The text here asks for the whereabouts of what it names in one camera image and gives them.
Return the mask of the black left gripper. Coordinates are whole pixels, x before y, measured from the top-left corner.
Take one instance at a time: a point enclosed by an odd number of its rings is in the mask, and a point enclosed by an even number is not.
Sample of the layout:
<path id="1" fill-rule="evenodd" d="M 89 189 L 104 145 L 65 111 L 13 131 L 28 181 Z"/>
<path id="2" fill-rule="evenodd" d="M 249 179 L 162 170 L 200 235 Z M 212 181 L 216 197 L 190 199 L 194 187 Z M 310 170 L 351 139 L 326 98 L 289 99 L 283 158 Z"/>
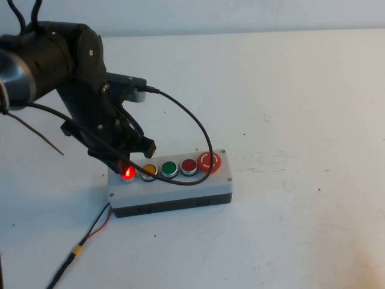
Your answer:
<path id="1" fill-rule="evenodd" d="M 130 167 L 130 154 L 153 157 L 155 141 L 144 136 L 136 120 L 123 108 L 124 92 L 134 90 L 116 82 L 103 83 L 97 90 L 82 81 L 72 81 L 58 89 L 58 94 L 72 116 L 61 126 L 63 133 L 76 138 L 89 156 L 120 173 Z M 121 154 L 121 158 L 107 147 Z"/>

